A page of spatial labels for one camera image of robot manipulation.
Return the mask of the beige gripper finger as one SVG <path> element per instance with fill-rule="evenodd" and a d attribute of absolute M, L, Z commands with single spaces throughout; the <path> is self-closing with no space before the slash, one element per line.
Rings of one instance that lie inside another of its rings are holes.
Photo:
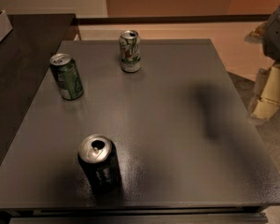
<path fill-rule="evenodd" d="M 261 125 L 280 108 L 280 62 L 260 70 L 256 76 L 253 97 L 248 105 L 248 121 Z"/>

